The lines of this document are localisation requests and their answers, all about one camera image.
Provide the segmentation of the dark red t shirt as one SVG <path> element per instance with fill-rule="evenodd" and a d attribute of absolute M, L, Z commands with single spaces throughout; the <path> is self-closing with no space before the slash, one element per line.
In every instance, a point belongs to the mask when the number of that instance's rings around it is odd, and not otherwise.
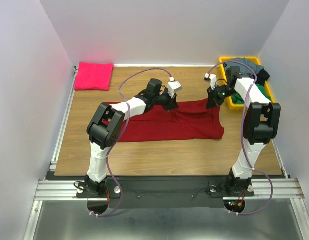
<path fill-rule="evenodd" d="M 220 108 L 207 109 L 207 103 L 207 99 L 179 102 L 179 108 L 169 112 L 155 106 L 148 113 L 132 117 L 119 142 L 220 140 L 225 131 Z"/>

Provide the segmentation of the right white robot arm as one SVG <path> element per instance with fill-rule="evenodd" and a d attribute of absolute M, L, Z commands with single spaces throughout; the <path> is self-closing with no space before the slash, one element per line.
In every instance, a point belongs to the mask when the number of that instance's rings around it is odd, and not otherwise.
<path fill-rule="evenodd" d="M 243 73 L 239 66 L 229 67 L 225 85 L 218 85 L 218 79 L 211 71 L 204 76 L 210 83 L 207 109 L 220 107 L 226 98 L 235 94 L 244 100 L 241 152 L 224 183 L 224 189 L 230 195 L 253 191 L 251 182 L 256 162 L 266 145 L 277 136 L 281 115 L 280 104 L 264 96 L 256 85 L 257 74 L 249 66 L 246 69 L 248 72 Z"/>

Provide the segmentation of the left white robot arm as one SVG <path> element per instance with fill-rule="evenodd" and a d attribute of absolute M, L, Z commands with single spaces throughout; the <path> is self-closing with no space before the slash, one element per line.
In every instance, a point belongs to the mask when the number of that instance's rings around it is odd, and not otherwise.
<path fill-rule="evenodd" d="M 99 105 L 87 127 L 91 147 L 89 169 L 84 180 L 87 191 L 94 197 L 101 197 L 106 193 L 107 159 L 110 150 L 124 132 L 124 124 L 128 124 L 132 117 L 151 111 L 154 106 L 162 106 L 167 112 L 177 109 L 177 92 L 180 90 L 181 83 L 173 77 L 167 86 L 152 78 L 146 89 L 130 100 Z"/>

